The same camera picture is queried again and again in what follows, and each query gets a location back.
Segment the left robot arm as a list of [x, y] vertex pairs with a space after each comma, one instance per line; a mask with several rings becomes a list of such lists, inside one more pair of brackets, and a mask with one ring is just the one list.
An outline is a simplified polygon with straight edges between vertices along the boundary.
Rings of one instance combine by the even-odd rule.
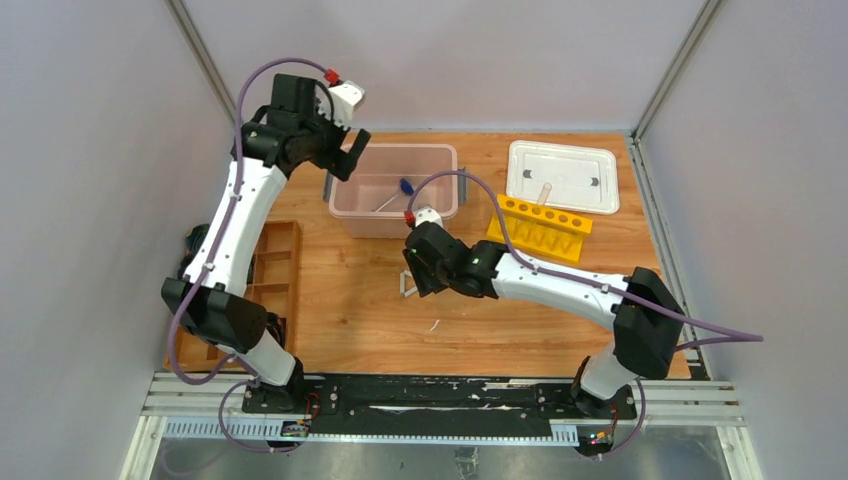
[[365, 96], [349, 80], [325, 85], [275, 75], [270, 102], [236, 131], [226, 187], [202, 245], [161, 288], [179, 326], [245, 366], [283, 413], [305, 403], [303, 365], [286, 350], [272, 315], [246, 297], [251, 261], [271, 207], [298, 166], [310, 162], [340, 181], [350, 178], [371, 138], [361, 130], [343, 146]]

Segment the glass graduated tube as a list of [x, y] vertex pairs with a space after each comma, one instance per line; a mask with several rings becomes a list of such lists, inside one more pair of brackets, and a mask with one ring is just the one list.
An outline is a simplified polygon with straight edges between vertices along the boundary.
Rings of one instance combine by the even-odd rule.
[[373, 210], [373, 212], [374, 212], [374, 213], [377, 213], [377, 212], [381, 212], [381, 211], [383, 211], [383, 210], [384, 210], [384, 209], [385, 209], [388, 205], [390, 205], [393, 201], [395, 201], [395, 200], [396, 200], [396, 199], [398, 199], [398, 198], [402, 198], [402, 197], [404, 197], [405, 195], [406, 195], [406, 193], [405, 193], [402, 189], [398, 189], [395, 193], [393, 193], [393, 194], [392, 194], [391, 196], [389, 196], [386, 200], [384, 200], [384, 201], [383, 201], [380, 205], [378, 205], [378, 206], [377, 206], [377, 207]]

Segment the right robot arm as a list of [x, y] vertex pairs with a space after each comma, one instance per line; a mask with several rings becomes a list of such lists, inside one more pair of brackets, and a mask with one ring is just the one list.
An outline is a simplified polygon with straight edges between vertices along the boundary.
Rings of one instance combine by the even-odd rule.
[[412, 229], [403, 256], [421, 296], [450, 289], [472, 298], [526, 300], [611, 332], [610, 343], [582, 361], [570, 388], [569, 402], [584, 417], [608, 409], [630, 382], [669, 374], [681, 309], [652, 270], [600, 274], [516, 254], [501, 242], [468, 246], [430, 221]]

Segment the blue plastic clip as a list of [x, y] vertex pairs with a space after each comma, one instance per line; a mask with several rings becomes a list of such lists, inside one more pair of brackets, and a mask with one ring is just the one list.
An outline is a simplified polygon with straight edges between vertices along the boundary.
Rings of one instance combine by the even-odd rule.
[[406, 196], [411, 196], [415, 192], [414, 186], [406, 178], [401, 178], [399, 180], [399, 188], [400, 188], [401, 192]]

